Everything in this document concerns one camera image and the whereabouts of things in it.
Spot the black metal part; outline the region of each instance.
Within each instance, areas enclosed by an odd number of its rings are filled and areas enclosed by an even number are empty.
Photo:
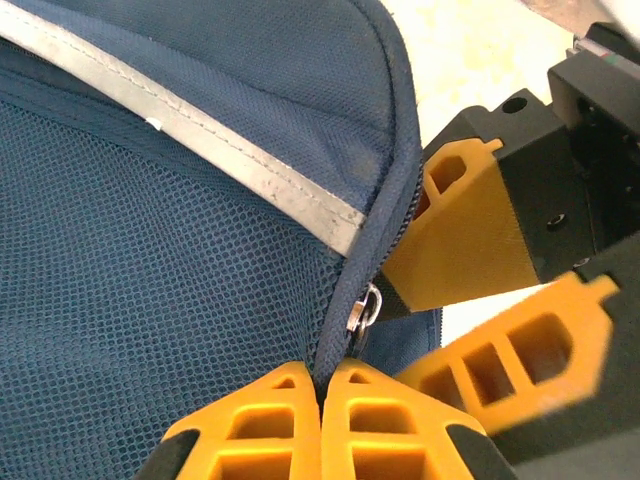
[[[373,284],[378,287],[384,299],[376,322],[403,318],[411,314],[409,307],[400,298],[400,295],[384,273],[379,272],[373,279]]]
[[[640,51],[631,45],[613,23],[594,23],[586,38],[640,65]]]
[[[607,275],[620,288],[620,292],[603,303],[613,322],[613,337],[601,383],[591,398],[493,437],[512,464],[527,462],[529,478],[550,478],[542,475],[550,462],[556,462],[557,478],[571,478],[563,476],[561,465],[588,464],[593,459],[608,466],[610,474],[606,478],[638,478],[639,470],[630,466],[640,465],[639,261],[640,233],[637,233],[576,269],[585,282]],[[589,328],[588,318],[585,328]],[[611,452],[611,446],[619,444],[620,438],[633,444],[617,455],[603,455],[602,452]]]
[[[517,480],[511,465],[490,438],[464,425],[449,425],[447,434],[474,480]]]
[[[134,480],[175,480],[198,441],[198,430],[185,430],[158,445]]]
[[[587,185],[600,251],[640,230],[640,82],[581,52],[549,70],[549,85]]]
[[[502,140],[494,154],[541,282],[594,254],[584,182],[576,174],[567,129],[549,107],[521,90],[493,112],[467,108],[427,146],[425,156],[467,138]],[[560,213],[562,228],[549,228]]]

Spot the screw hole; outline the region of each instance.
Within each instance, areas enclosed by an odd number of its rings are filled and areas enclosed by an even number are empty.
[[[502,111],[504,113],[512,114],[519,112],[527,106],[527,99],[522,97],[513,97],[504,102],[502,105]]]
[[[553,217],[551,220],[547,222],[547,230],[549,230],[550,232],[555,232],[562,225],[564,225],[566,220],[567,220],[567,216],[564,213],[560,213],[556,215],[555,217]]]
[[[576,263],[573,264],[573,268],[579,268],[583,265],[586,265],[587,263],[589,263],[589,258],[583,258],[582,260],[577,261]]]

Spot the backpack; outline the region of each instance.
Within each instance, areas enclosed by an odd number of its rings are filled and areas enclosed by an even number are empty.
[[[285,362],[397,370],[406,324],[347,328],[421,192],[382,5],[0,0],[0,37],[3,479],[130,478]]]

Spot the gray reflective stripe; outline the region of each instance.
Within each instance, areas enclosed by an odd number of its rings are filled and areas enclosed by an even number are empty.
[[[150,78],[63,28],[0,0],[0,37],[146,119],[348,256],[365,216]]]

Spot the metal zipper slider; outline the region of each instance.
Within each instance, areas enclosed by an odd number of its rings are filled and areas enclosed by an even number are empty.
[[[353,334],[351,355],[358,357],[364,348],[366,330],[375,323],[382,308],[382,294],[378,287],[370,283],[362,300],[358,300],[351,310],[347,330]]]

